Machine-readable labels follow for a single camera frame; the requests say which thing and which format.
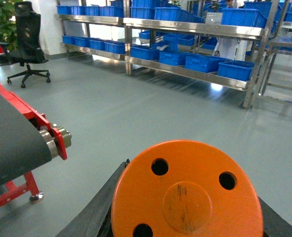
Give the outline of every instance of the shelf rack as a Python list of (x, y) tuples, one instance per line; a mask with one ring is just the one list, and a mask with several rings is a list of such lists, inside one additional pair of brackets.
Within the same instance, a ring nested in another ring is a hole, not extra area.
[[(278, 26), (280, 26), (279, 29), (281, 29), (281, 28), (292, 29), (292, 22), (283, 22), (282, 21), (285, 17), (289, 2), (290, 2), (290, 0), (285, 0), (285, 3), (283, 5), (280, 21), (277, 24)], [(292, 86), (285, 86), (285, 85), (269, 82), (269, 78), (270, 78), (272, 68), (273, 68), (273, 65), (274, 65), (274, 62), (275, 62), (277, 55), (278, 54), (292, 55), (292, 51), (280, 50), (280, 47), (291, 47), (292, 48), (292, 43), (291, 42), (284, 42), (284, 41), (280, 40), (278, 37), (275, 37), (275, 38), (268, 41), (268, 45), (269, 45), (269, 50), (268, 50), (269, 54), (267, 54), (267, 56), (264, 59), (263, 66), (261, 68), (261, 72), (260, 72), (260, 76), (259, 76), (259, 80), (258, 80), (258, 83), (255, 87), (255, 93), (253, 94), (252, 99), (251, 99), (251, 107), (254, 106), (256, 99), (266, 99), (269, 101), (292, 106), (291, 101), (287, 101), (285, 99), (283, 100), (281, 98), (276, 98), (273, 96), (264, 95), (266, 88), (268, 86), (280, 88), (283, 90), (292, 91)]]
[[(86, 5), (86, 1), (82, 0), (82, 5)], [(279, 0), (274, 0), (270, 10), (270, 14), (267, 20), (265, 29), (256, 27), (241, 27), (241, 26), (225, 26), (225, 25), (208, 25), (198, 23), (187, 22), (174, 22), (174, 21), (158, 21), (158, 20), (146, 20), (130, 18), (130, 1), (124, 0), (124, 18), (118, 17), (97, 17), (97, 16), (78, 16), (78, 15), (55, 15), (55, 18), (63, 21), (73, 21), (79, 23), (85, 23), (86, 36), (90, 37), (89, 24), (109, 25), (125, 28), (125, 50), (126, 57), (123, 59), (123, 55), (114, 55), (100, 50), (92, 50), (84, 47), (77, 47), (74, 45), (62, 44), (68, 50), (76, 50), (83, 53), (89, 53), (94, 55), (100, 55), (116, 60), (125, 60), (125, 69), (128, 75), (132, 75), (134, 70), (132, 65), (140, 65), (144, 68), (150, 68), (153, 70), (164, 71), (171, 74), (189, 77), (196, 80), (207, 81), (211, 83), (217, 83), (222, 86), (236, 89), (239, 91), (246, 91), (246, 97), (243, 103), (244, 108), (250, 108), (251, 99), (254, 86), (258, 80), (258, 73), (260, 69), (260, 63), (263, 58), (265, 46), (269, 39), (269, 32), (271, 32), (275, 12), (278, 7)], [(156, 31), (161, 32), (178, 32), (188, 35), (206, 35), (206, 36), (218, 36), (219, 38), (231, 38), (240, 40), (251, 40), (260, 42), (258, 48), (258, 55), (255, 60), (255, 67), (253, 69), (252, 77), (250, 81), (239, 81), (235, 79), (220, 77), (215, 74), (200, 73), (185, 69), (183, 67), (173, 67), (159, 62), (142, 60), (133, 58), (130, 56), (130, 48), (132, 45), (132, 29), (144, 29), (150, 30), (150, 45), (156, 41)]]

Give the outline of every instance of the stainless steel shelf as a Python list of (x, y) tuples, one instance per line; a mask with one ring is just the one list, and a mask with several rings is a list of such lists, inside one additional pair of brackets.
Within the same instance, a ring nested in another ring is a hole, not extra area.
[(124, 24), (134, 28), (177, 31), (188, 34), (207, 34), (245, 40), (260, 40), (265, 30), (258, 27), (210, 25), (176, 21), (124, 18)]
[(60, 43), (60, 46), (65, 47), (70, 50), (78, 51), (81, 53), (87, 53), (92, 55), (98, 55), (105, 58), (110, 58), (118, 61), (124, 61), (125, 60), (125, 54), (117, 54), (117, 53), (110, 53), (106, 51), (96, 50), (92, 48), (86, 48), (86, 47), (80, 47), (73, 44), (66, 44), (66, 43)]
[(292, 22), (284, 21), (284, 22), (282, 23), (282, 27), (283, 27), (283, 28), (289, 28), (289, 27), (292, 28)]
[(249, 81), (241, 81), (241, 80), (220, 77), (214, 74), (201, 73), (201, 72), (185, 69), (183, 67), (170, 66), (170, 65), (158, 63), (155, 61), (133, 58), (129, 56), (126, 56), (125, 60), (128, 63), (136, 64), (136, 65), (143, 66), (146, 68), (151, 68), (151, 69), (155, 69), (155, 70), (159, 70), (159, 71), (163, 71), (167, 73), (172, 73), (172, 74), (176, 74), (179, 76), (188, 77), (192, 79), (202, 80), (202, 81), (206, 81), (210, 83), (216, 83), (216, 84), (229, 87), (235, 90), (246, 91), (249, 86)]
[(120, 17), (61, 15), (61, 14), (55, 14), (54, 16), (56, 19), (61, 21), (73, 21), (108, 26), (123, 26), (123, 18)]

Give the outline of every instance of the black rubber belt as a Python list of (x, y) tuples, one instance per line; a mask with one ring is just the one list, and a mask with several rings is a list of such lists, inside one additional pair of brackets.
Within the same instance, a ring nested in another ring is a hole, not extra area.
[(49, 161), (39, 131), (0, 95), (0, 186)]

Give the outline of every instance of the orange disc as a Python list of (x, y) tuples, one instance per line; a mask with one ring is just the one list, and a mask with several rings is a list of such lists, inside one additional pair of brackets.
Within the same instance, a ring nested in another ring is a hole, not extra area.
[(124, 170), (112, 203), (114, 237), (262, 237), (258, 197), (224, 152), (168, 141)]

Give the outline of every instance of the potted plant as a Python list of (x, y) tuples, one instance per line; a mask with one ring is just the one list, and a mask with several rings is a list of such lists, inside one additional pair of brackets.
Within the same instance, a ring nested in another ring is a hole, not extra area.
[(14, 3), (21, 0), (0, 0), (0, 42), (9, 43), (8, 50), (17, 48)]

